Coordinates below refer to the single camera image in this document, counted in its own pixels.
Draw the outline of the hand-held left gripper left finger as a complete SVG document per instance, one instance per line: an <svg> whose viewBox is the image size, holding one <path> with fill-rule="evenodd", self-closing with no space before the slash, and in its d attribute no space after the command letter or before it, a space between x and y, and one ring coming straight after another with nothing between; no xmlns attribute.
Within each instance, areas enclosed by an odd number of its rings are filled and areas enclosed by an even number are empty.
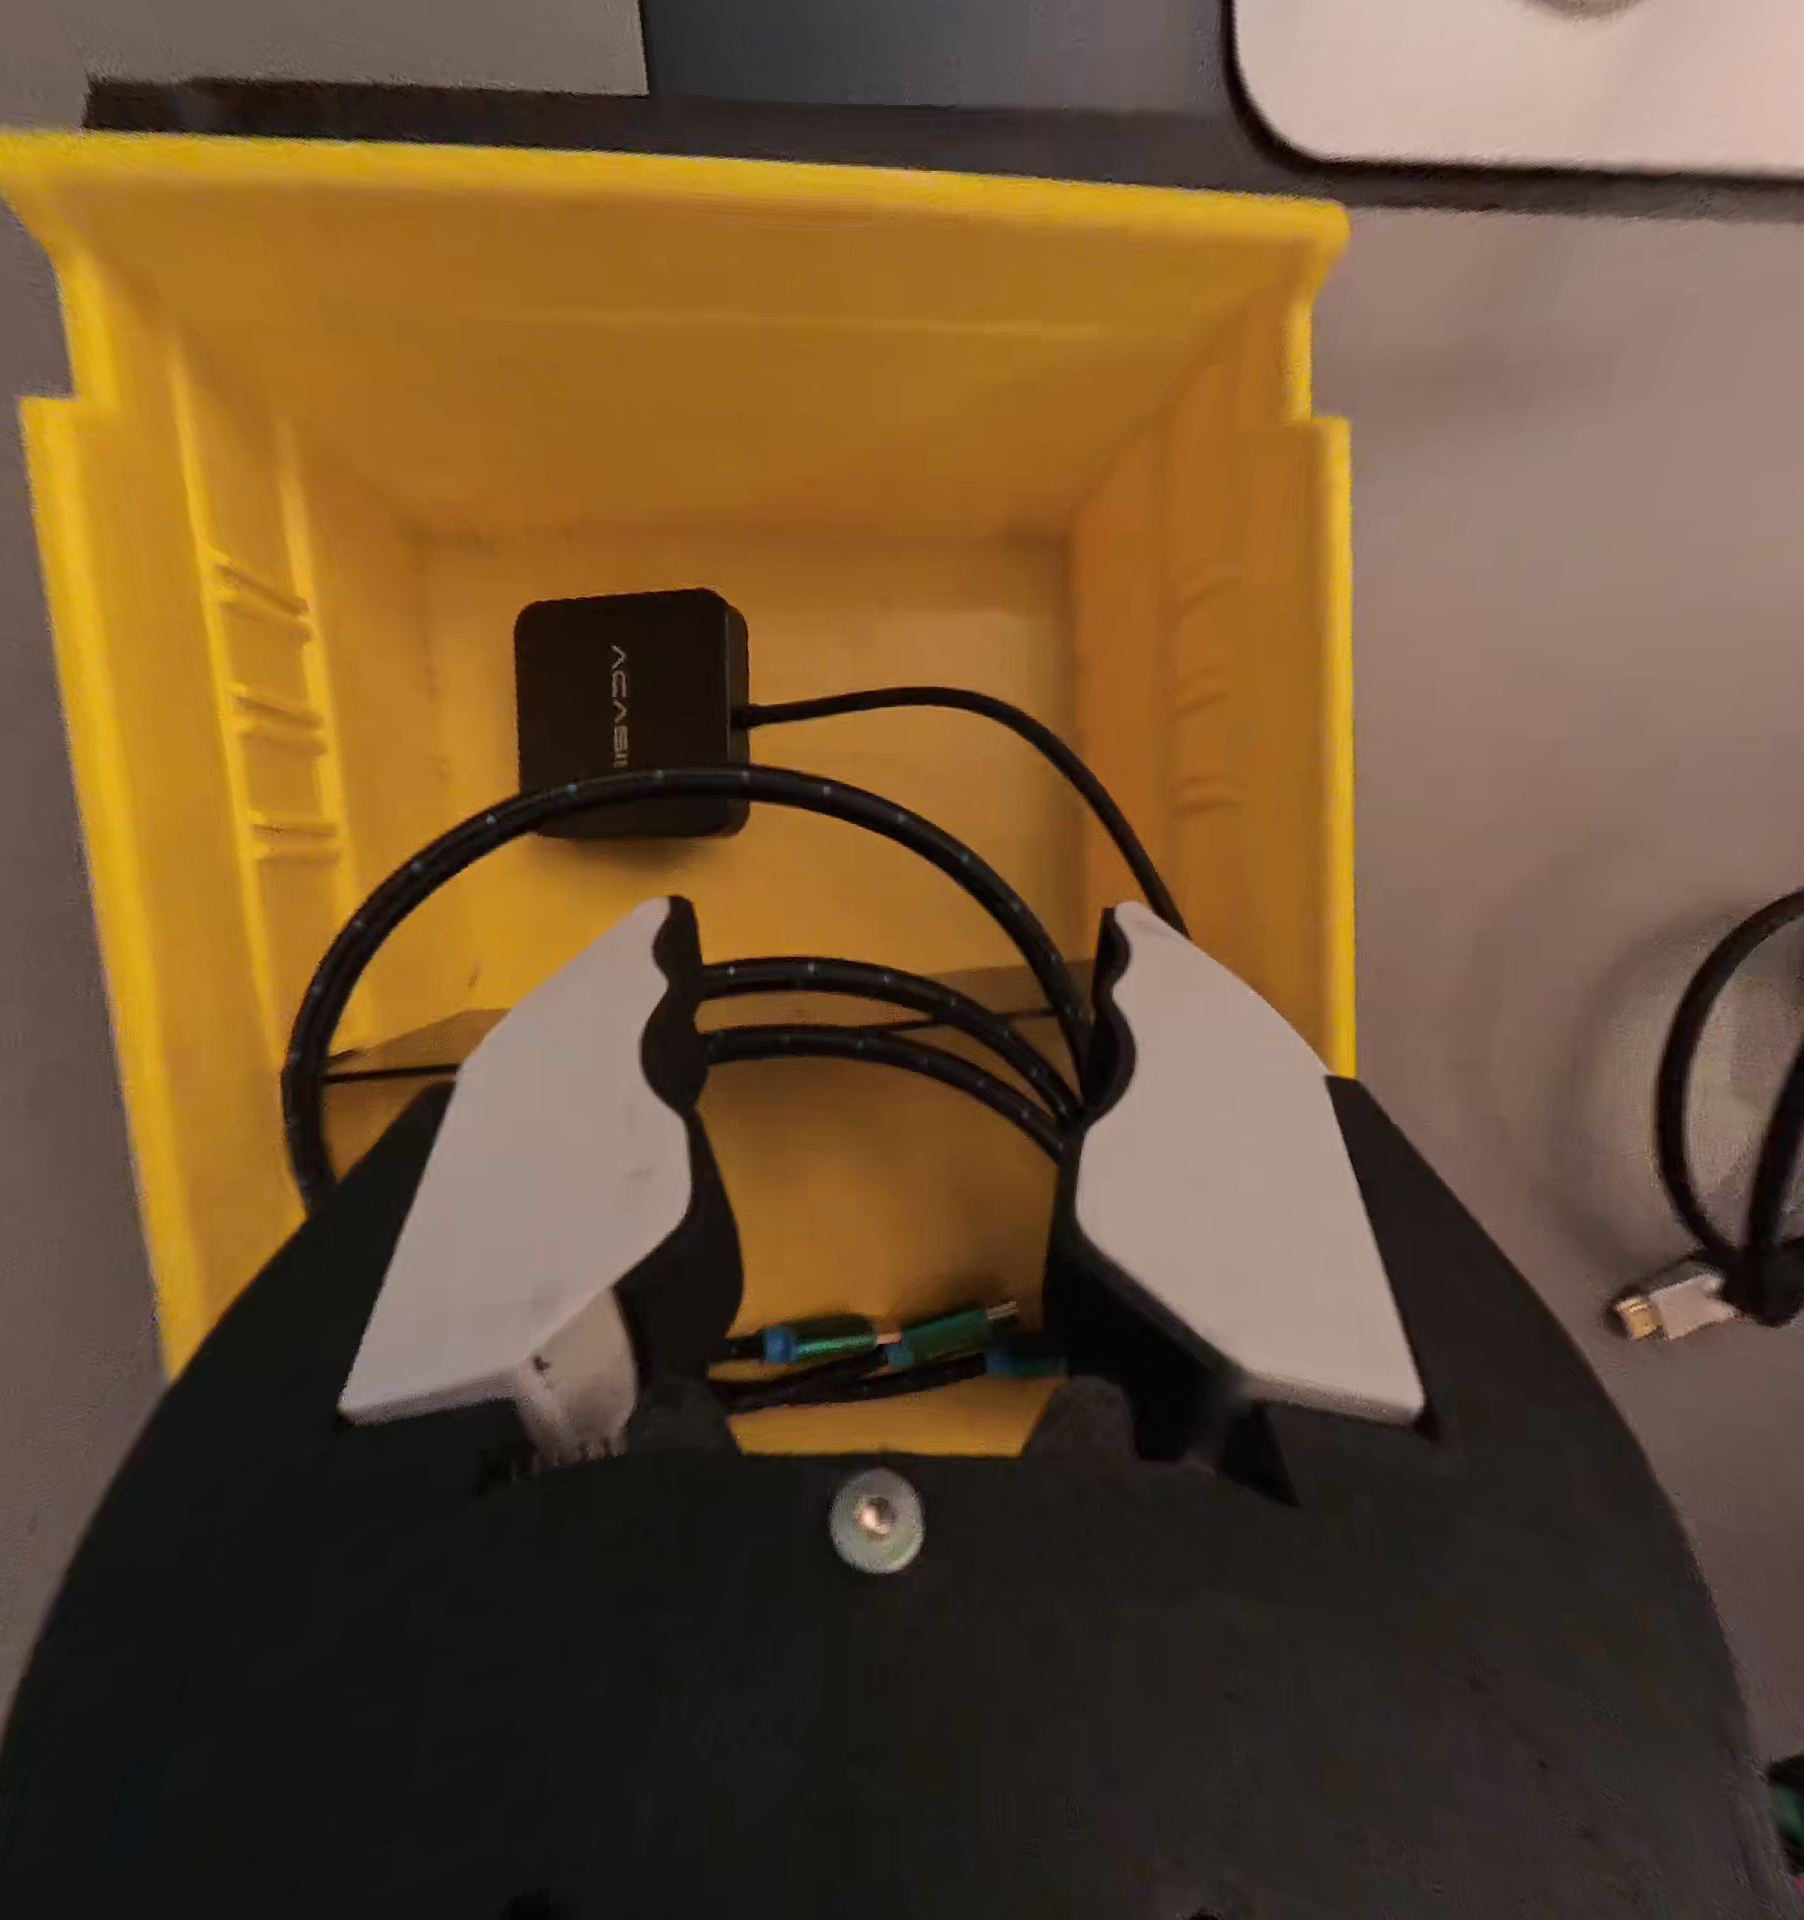
<svg viewBox="0 0 1804 1920"><path fill-rule="evenodd" d="M338 1413L508 1404L536 1448L725 1448L729 1195L701 1120L702 954L636 905L459 1065Z"/></svg>

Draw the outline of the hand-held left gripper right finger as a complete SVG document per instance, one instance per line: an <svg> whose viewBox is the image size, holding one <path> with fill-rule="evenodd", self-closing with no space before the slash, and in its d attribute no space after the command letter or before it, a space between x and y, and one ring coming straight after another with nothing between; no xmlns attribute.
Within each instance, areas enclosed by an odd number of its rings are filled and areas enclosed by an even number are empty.
<svg viewBox="0 0 1804 1920"><path fill-rule="evenodd" d="M1277 1402L1379 1427L1425 1413L1416 1354L1335 1111L1289 1020L1154 910L1105 910L1091 971L1091 1093L1058 1182L1058 1255L1091 1314Z"/></svg>

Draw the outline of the yellow plastic bin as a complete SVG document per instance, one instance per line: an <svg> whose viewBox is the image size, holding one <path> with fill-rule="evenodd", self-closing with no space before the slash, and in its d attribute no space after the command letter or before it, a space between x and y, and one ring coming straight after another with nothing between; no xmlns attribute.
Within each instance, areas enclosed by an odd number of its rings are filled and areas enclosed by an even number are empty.
<svg viewBox="0 0 1804 1920"><path fill-rule="evenodd" d="M1141 1457L1262 1408L1091 1314L1105 910L1352 1067L1333 205L0 132L73 394L27 467L171 1386L278 1293L342 1387L459 1065L698 914L729 1322L1007 1293ZM520 789L536 600L707 587L747 766Z"/></svg>

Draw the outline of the black square hub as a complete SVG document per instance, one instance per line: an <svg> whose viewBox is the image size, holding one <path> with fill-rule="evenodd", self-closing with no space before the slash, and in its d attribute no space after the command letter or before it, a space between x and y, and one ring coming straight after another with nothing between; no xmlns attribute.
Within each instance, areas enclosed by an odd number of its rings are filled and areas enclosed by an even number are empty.
<svg viewBox="0 0 1804 1920"><path fill-rule="evenodd" d="M707 587L536 600L513 629L520 789L747 766L747 621Z"/></svg>

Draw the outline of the white sign stand base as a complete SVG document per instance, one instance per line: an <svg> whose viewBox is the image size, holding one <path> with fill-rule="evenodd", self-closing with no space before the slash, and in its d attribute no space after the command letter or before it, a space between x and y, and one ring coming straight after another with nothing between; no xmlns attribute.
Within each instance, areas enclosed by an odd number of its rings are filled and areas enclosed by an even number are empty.
<svg viewBox="0 0 1804 1920"><path fill-rule="evenodd" d="M1229 35L1313 157L1804 179L1804 1L1237 1Z"/></svg>

